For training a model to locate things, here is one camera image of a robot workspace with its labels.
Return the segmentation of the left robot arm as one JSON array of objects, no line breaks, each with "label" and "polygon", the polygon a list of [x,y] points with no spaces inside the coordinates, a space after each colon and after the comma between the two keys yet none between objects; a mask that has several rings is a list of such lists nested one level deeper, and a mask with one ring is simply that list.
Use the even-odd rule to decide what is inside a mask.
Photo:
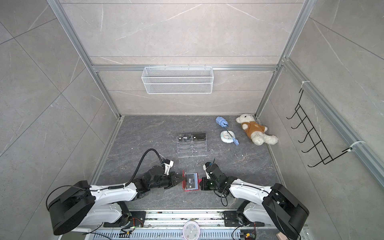
[{"label": "left robot arm", "polygon": [[151,189],[170,189],[184,179],[162,165],[128,184],[97,186],[79,181],[48,204],[53,233],[59,236],[100,223],[112,228],[126,226],[132,221],[127,202],[143,198]]}]

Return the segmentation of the clear acrylic organizer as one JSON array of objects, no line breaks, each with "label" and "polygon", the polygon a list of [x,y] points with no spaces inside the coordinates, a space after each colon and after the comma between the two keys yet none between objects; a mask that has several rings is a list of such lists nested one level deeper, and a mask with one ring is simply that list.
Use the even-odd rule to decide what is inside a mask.
[{"label": "clear acrylic organizer", "polygon": [[179,158],[203,157],[208,154],[208,141],[193,141],[193,134],[195,133],[178,135],[190,136],[190,140],[186,142],[179,142],[177,136],[177,155]]}]

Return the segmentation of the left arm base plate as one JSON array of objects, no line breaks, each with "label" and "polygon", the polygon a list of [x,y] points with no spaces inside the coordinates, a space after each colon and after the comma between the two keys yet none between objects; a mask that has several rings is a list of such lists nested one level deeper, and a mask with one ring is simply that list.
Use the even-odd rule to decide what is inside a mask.
[{"label": "left arm base plate", "polygon": [[118,227],[140,227],[144,225],[146,220],[146,211],[133,211],[129,214],[123,214],[114,223],[104,223],[104,228],[118,228]]}]

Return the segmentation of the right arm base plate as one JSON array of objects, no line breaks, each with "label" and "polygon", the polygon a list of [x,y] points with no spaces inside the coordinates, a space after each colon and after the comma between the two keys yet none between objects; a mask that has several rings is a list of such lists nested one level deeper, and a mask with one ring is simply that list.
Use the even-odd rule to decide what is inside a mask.
[{"label": "right arm base plate", "polygon": [[226,227],[253,226],[254,224],[256,227],[264,227],[266,225],[264,215],[257,212],[246,214],[240,211],[224,211],[222,217]]}]

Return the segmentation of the black VIP logo card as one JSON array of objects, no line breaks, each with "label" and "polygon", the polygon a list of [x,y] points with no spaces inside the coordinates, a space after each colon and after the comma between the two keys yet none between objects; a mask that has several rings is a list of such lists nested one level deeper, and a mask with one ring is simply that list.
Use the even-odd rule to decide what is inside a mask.
[{"label": "black VIP logo card", "polygon": [[190,136],[188,135],[180,135],[178,136],[178,141],[179,142],[186,142],[186,141],[189,141],[190,140]]}]

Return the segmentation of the red card holder wallet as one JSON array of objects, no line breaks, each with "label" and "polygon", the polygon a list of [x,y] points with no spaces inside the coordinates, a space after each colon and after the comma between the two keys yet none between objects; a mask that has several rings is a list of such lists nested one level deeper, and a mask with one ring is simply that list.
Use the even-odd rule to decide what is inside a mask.
[{"label": "red card holder wallet", "polygon": [[183,172],[182,187],[185,192],[197,191],[200,189],[200,182],[198,173],[185,173]]}]

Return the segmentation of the blue credit card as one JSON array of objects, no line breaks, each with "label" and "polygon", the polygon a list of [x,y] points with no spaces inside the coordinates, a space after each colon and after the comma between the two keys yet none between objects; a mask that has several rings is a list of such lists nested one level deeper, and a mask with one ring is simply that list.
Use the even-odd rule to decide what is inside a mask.
[{"label": "blue credit card", "polygon": [[199,174],[198,173],[196,173],[196,183],[197,183],[197,189],[199,190],[200,189],[200,181],[201,181],[201,179],[200,179],[200,176],[199,176]]}]

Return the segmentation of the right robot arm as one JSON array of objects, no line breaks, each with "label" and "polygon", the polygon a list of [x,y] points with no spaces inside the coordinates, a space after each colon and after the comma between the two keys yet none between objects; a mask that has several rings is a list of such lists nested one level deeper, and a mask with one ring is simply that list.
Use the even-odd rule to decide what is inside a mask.
[{"label": "right robot arm", "polygon": [[226,176],[216,163],[203,165],[206,176],[202,178],[204,191],[244,200],[236,211],[236,220],[247,226],[259,222],[274,225],[290,240],[300,239],[301,230],[310,214],[308,208],[284,185],[272,187],[247,183],[236,177]]}]

